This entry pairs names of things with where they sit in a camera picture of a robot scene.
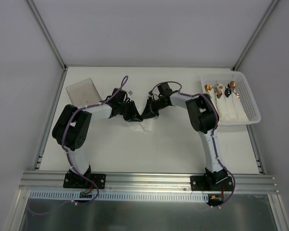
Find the white paper napkin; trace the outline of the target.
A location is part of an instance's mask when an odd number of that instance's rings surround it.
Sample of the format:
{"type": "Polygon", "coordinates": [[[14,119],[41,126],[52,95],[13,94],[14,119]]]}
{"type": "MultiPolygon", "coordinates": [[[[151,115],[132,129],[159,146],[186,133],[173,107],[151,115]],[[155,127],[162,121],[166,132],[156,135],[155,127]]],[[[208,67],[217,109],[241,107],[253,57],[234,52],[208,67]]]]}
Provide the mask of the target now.
{"type": "Polygon", "coordinates": [[[129,128],[135,132],[152,132],[153,119],[145,119],[142,122],[129,122],[129,128]]]}

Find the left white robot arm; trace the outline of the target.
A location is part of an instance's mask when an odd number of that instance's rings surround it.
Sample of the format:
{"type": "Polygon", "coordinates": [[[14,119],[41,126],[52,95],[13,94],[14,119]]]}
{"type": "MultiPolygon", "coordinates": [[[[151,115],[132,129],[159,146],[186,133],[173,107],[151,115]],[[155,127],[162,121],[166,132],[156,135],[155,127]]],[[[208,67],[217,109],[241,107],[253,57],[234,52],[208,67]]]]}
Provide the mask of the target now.
{"type": "Polygon", "coordinates": [[[117,115],[127,122],[141,122],[133,100],[124,90],[115,88],[110,96],[99,104],[77,108],[71,104],[64,107],[57,120],[52,137],[66,152],[70,170],[65,174],[63,187],[66,189],[104,189],[106,174],[91,172],[91,166],[82,148],[89,127],[95,121],[117,115]]]}

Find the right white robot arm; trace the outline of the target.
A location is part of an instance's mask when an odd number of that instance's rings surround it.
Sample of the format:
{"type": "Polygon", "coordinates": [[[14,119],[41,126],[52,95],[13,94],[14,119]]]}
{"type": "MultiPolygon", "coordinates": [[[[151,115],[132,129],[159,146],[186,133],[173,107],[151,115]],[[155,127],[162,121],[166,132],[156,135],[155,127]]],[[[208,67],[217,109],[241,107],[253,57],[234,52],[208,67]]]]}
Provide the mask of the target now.
{"type": "Polygon", "coordinates": [[[219,116],[206,93],[188,95],[180,90],[172,90],[169,82],[161,82],[154,86],[159,91],[158,98],[149,92],[145,108],[141,114],[143,119],[159,116],[159,110],[168,106],[178,106],[188,112],[192,128],[198,132],[206,158],[205,174],[199,180],[192,180],[191,188],[201,188],[208,191],[233,190],[233,179],[222,163],[220,155],[217,127],[219,116]]]}

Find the rolled napkin with copper spoon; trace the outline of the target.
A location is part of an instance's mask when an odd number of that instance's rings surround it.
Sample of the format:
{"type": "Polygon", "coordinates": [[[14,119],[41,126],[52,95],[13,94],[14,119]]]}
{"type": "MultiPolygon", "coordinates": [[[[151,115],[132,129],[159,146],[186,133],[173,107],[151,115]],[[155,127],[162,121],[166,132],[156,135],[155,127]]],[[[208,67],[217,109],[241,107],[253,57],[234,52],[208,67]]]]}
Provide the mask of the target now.
{"type": "Polygon", "coordinates": [[[215,93],[214,93],[214,90],[212,89],[212,86],[210,86],[210,85],[207,84],[207,85],[204,86],[204,88],[205,88],[206,93],[209,95],[211,101],[214,101],[214,99],[215,99],[215,97],[214,97],[215,93]]]}

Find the rolled napkin with black spoon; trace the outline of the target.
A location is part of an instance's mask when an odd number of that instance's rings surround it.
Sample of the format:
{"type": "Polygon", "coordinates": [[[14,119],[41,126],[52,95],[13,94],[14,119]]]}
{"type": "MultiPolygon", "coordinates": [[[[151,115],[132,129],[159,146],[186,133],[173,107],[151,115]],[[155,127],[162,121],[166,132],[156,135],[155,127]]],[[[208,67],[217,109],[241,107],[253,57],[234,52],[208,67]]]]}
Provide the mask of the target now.
{"type": "Polygon", "coordinates": [[[237,115],[233,104],[231,90],[229,88],[225,88],[224,94],[225,94],[226,108],[228,111],[228,116],[226,116],[225,122],[236,121],[237,115]]]}

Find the smoky transparent plastic container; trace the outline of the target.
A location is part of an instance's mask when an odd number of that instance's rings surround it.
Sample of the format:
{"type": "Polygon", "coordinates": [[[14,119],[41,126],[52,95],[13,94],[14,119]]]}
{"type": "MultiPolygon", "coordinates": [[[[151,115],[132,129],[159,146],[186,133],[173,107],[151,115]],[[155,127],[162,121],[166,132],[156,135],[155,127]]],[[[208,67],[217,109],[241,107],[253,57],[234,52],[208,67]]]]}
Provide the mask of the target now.
{"type": "Polygon", "coordinates": [[[98,104],[102,98],[91,78],[66,87],[71,103],[77,107],[98,104]]]}

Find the copper spoon in basket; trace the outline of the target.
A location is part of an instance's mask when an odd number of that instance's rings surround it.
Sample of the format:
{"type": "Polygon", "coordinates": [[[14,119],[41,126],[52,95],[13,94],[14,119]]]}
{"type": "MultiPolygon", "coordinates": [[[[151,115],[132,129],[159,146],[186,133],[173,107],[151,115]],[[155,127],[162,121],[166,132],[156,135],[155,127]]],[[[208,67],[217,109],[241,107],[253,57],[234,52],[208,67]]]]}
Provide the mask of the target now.
{"type": "Polygon", "coordinates": [[[235,83],[234,81],[231,81],[231,82],[229,83],[229,88],[231,89],[231,91],[232,91],[238,98],[240,98],[239,93],[236,92],[236,83],[235,83]]]}

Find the white perforated plastic basket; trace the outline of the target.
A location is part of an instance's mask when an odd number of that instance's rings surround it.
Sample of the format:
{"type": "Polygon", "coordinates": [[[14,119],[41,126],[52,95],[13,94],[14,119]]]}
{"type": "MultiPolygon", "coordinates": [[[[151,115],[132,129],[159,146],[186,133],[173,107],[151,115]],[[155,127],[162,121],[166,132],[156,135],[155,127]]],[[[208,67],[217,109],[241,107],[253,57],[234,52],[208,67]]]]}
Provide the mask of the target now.
{"type": "Polygon", "coordinates": [[[211,93],[220,114],[220,126],[250,125],[259,123],[261,115],[245,75],[241,72],[206,74],[201,77],[205,86],[222,86],[222,96],[211,93]]]}

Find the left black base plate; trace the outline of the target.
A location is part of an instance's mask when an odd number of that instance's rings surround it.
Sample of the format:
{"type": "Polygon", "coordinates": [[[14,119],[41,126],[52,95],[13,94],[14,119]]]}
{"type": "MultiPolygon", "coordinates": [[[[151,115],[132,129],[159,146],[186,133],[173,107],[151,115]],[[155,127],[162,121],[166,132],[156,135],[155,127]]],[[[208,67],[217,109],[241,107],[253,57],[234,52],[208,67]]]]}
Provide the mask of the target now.
{"type": "MultiPolygon", "coordinates": [[[[106,183],[106,174],[100,173],[91,173],[91,169],[89,168],[85,173],[84,177],[90,179],[92,182],[96,184],[98,189],[104,189],[106,183]]],[[[91,183],[85,180],[80,175],[76,174],[72,170],[69,170],[65,174],[63,188],[66,189],[89,189],[91,183]]]]}

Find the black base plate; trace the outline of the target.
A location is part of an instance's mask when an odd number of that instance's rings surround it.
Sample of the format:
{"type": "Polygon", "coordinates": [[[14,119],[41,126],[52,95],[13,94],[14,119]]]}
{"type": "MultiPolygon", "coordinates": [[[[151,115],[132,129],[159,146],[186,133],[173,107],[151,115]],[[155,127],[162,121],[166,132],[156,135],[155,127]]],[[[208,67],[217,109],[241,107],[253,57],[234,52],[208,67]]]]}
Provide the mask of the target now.
{"type": "Polygon", "coordinates": [[[201,176],[193,175],[190,177],[190,186],[192,191],[226,191],[234,189],[233,180],[230,176],[215,183],[211,177],[204,174],[201,176]]]}
{"type": "MultiPolygon", "coordinates": [[[[106,183],[106,174],[100,173],[91,173],[91,169],[89,168],[85,173],[84,177],[90,179],[92,182],[96,184],[98,189],[104,189],[106,183]]],[[[85,180],[80,175],[76,174],[72,170],[69,170],[65,174],[63,188],[66,189],[89,189],[91,183],[85,180]]]]}

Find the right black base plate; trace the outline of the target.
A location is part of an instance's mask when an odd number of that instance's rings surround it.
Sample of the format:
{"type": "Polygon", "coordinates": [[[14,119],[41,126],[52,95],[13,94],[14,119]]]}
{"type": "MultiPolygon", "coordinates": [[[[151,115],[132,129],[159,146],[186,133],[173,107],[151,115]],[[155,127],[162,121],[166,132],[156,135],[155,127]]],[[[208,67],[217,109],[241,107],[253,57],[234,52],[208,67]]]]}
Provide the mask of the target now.
{"type": "Polygon", "coordinates": [[[192,191],[226,191],[234,189],[233,180],[230,176],[215,183],[211,177],[204,174],[201,176],[193,175],[190,177],[190,186],[192,191]]]}

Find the aluminium mounting rail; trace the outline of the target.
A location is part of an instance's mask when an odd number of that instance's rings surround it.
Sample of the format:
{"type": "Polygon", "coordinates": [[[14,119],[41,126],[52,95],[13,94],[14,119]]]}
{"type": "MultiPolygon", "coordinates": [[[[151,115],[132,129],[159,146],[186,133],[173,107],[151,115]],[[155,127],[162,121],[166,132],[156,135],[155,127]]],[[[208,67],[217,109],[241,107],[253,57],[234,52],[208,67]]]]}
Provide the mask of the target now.
{"type": "MultiPolygon", "coordinates": [[[[25,171],[19,189],[61,190],[65,171],[25,171]]],[[[196,181],[192,174],[106,172],[105,191],[146,193],[190,193],[196,181]]],[[[274,176],[262,174],[235,174],[235,193],[279,194],[280,187],[274,176]]]]}

